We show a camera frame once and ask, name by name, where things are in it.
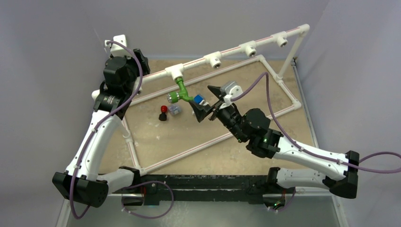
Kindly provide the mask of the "green water faucet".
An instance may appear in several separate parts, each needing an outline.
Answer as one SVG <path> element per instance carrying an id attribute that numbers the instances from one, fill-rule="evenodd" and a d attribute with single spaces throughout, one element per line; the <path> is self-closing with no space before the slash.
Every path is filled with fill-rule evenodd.
<path id="1" fill-rule="evenodd" d="M 185 102 L 190 102 L 194 100 L 194 97 L 189 96 L 187 88 L 184 84 L 184 80 L 182 77 L 178 77 L 174 80 L 179 88 L 178 91 L 169 92 L 167 94 L 167 100 L 169 103 L 174 104 L 180 100 Z"/>

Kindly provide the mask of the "white pvc pipe frame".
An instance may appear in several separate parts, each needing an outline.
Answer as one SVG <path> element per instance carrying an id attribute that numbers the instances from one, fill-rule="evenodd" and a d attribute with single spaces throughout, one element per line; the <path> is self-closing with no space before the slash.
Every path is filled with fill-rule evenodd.
<path id="1" fill-rule="evenodd" d="M 189 95 L 202 94 L 215 101 L 207 85 L 235 80 L 247 88 L 267 71 L 276 116 L 293 126 L 290 134 L 312 144 L 291 66 L 309 29 L 307 24 L 300 25 L 189 62 L 152 61 L 155 73 L 145 77 L 144 93 L 133 101 L 125 116 L 124 126 L 130 129 L 131 137 L 124 138 L 119 131 L 113 135 L 99 172 L 110 173 L 120 166 L 171 175 L 258 175 L 274 166 L 298 169 L 298 164 L 288 161 L 255 157 L 217 121 L 197 123 L 184 101 L 179 102 L 182 111 L 178 115 L 169 115 L 165 122 L 157 117 L 159 107 L 166 104 L 166 94 L 177 89 L 172 73 L 183 76 Z"/>

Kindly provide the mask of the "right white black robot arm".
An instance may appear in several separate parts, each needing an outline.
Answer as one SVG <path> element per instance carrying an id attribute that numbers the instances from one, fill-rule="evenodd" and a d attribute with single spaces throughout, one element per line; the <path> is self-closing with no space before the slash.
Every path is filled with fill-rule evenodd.
<path id="1" fill-rule="evenodd" d="M 290 170 L 271 168 L 265 180 L 270 192 L 293 187 L 316 187 L 332 194 L 354 199 L 357 196 L 359 154 L 355 151 L 335 153 L 311 147 L 287 138 L 283 132 L 270 128 L 270 119 L 259 108 L 240 114 L 235 104 L 226 104 L 221 87 L 208 86 L 218 98 L 213 105 L 201 105 L 190 101 L 196 119 L 218 119 L 246 149 L 260 158 L 281 159 L 305 166 Z"/>

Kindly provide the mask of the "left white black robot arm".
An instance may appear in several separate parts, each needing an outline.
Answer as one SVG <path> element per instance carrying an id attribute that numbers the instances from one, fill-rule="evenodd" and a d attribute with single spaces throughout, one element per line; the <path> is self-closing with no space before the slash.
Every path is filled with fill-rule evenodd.
<path id="1" fill-rule="evenodd" d="M 138 85 L 150 73 L 148 58 L 140 49 L 112 51 L 103 70 L 104 80 L 95 94 L 91 122 L 76 155 L 63 172 L 55 172 L 52 183 L 63 198 L 72 203 L 100 207 L 107 195 L 124 188 L 128 193 L 140 190 L 138 170 L 120 167 L 100 175 L 99 167 L 115 130 L 122 120 Z"/>

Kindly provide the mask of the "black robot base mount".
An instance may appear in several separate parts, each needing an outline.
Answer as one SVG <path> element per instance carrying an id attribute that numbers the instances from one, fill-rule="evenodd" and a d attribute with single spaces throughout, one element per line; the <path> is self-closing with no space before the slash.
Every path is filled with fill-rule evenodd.
<path id="1" fill-rule="evenodd" d="M 139 188 L 120 189 L 117 194 L 143 195 L 145 205 L 161 201 L 247 202 L 283 206 L 295 188 L 282 188 L 268 175 L 145 175 Z"/>

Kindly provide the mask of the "aluminium table frame rail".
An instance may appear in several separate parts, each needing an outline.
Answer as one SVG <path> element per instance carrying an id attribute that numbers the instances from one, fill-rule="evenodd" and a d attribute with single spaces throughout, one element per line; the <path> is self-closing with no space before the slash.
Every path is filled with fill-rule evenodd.
<path id="1" fill-rule="evenodd" d="M 140 178 L 134 179 L 134 185 L 132 188 L 139 188 L 139 184 L 137 184 L 137 181 Z M 78 184 L 81 187 L 78 192 L 74 193 L 74 200 L 76 202 L 82 203 L 82 204 L 89 204 L 90 206 L 93 207 L 99 207 L 101 203 L 106 199 L 108 195 L 114 195 L 114 196 L 127 196 L 130 197 L 131 195 L 137 195 L 138 194 L 117 194 L 116 191 L 120 189 L 129 189 L 128 187 L 123 187 L 115 192 L 112 192 L 111 189 L 107 188 L 107 185 L 105 181 L 96 181 L 94 183 L 85 183 L 82 180 L 78 180 Z M 300 195 L 307 195 L 307 196 L 318 196 L 318 195 L 326 195 L 328 194 L 328 190 L 324 189 L 319 189 L 317 187 L 311 187 L 311 186 L 292 186 L 295 188 L 294 192 L 296 194 Z"/>

